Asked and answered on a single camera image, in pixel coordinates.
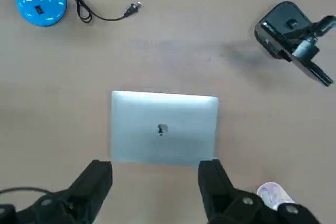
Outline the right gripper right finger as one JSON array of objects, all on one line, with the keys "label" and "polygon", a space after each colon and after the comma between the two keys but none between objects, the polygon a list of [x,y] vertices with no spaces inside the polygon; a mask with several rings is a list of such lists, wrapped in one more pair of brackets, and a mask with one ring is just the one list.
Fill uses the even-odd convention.
[{"label": "right gripper right finger", "polygon": [[258,195],[235,188],[217,159],[199,163],[198,185],[208,223],[319,223],[303,205],[282,203],[273,210]]}]

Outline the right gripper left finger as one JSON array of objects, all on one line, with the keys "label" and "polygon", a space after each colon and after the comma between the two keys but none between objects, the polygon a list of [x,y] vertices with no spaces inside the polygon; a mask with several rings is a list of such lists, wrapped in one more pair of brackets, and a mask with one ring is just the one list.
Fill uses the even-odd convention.
[{"label": "right gripper left finger", "polygon": [[37,187],[13,187],[16,191],[42,193],[29,207],[18,211],[13,204],[1,204],[1,223],[93,223],[113,184],[112,164],[93,160],[68,189],[48,191]]}]

